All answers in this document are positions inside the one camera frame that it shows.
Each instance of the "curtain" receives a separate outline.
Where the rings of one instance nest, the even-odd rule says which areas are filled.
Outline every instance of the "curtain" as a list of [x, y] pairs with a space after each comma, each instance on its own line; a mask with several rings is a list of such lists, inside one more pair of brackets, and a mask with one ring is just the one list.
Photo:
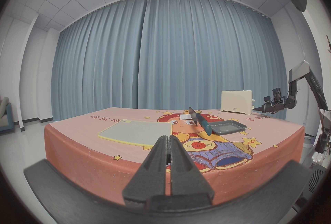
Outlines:
[[146, 0], [99, 9], [61, 32], [52, 71], [54, 120], [109, 107], [137, 108]]
[[[220, 109], [222, 90], [254, 105], [286, 71], [271, 20], [228, 0], [124, 0], [61, 32], [53, 119], [109, 108]], [[285, 111], [273, 115], [285, 118]]]
[[[255, 106], [287, 92], [271, 20], [228, 0], [148, 0], [138, 108], [219, 109], [222, 90], [252, 90]], [[285, 118], [285, 111], [278, 118]]]

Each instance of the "teal knife handle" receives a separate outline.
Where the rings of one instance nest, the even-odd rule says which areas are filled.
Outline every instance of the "teal knife handle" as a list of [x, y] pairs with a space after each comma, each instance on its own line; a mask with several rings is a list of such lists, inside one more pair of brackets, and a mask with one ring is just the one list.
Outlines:
[[207, 135], [210, 136], [212, 134], [212, 127], [209, 125], [208, 121], [199, 113], [196, 114], [196, 118], [202, 128], [206, 131]]
[[207, 120], [203, 120], [201, 126], [205, 129], [207, 135], [210, 136], [212, 134], [212, 127], [208, 124]]

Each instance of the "pink tablecloth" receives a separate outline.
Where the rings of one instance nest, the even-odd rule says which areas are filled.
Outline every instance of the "pink tablecloth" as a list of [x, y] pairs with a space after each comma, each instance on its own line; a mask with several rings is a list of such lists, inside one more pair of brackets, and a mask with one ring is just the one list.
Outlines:
[[[98, 137], [99, 132], [122, 119], [171, 122], [172, 134], [180, 139], [214, 189], [214, 204], [249, 192], [289, 160], [300, 160], [304, 143], [301, 125], [258, 113], [202, 110], [209, 122], [234, 119], [247, 126], [243, 132], [208, 137], [200, 126], [180, 120], [182, 113], [186, 112], [108, 108], [54, 122], [45, 126], [46, 157], [77, 185], [120, 204], [124, 204], [123, 188], [150, 151]], [[166, 193], [170, 194], [169, 173]]]

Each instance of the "knife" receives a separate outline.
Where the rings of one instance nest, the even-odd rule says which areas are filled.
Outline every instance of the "knife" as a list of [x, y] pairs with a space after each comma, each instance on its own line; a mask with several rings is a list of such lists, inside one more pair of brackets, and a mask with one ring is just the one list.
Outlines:
[[194, 111], [191, 107], [188, 109], [188, 113], [191, 115], [191, 118], [196, 126], [199, 124], [202, 126], [202, 128], [206, 131], [207, 135], [212, 134], [212, 127], [209, 125], [208, 121], [205, 120], [205, 118], [200, 114]]

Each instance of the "floor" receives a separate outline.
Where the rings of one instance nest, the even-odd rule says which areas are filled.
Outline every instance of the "floor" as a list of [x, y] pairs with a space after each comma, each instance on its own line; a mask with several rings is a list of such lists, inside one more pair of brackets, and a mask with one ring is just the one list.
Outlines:
[[[23, 175], [23, 169], [46, 158], [44, 127], [51, 122], [25, 123], [23, 132], [16, 126], [15, 133], [0, 135], [0, 164], [3, 171], [17, 196], [43, 224], [55, 224], [56, 222], [33, 194]], [[327, 155], [323, 166], [327, 167], [329, 163], [330, 156]], [[291, 209], [278, 224], [288, 223], [295, 214], [296, 212]]]

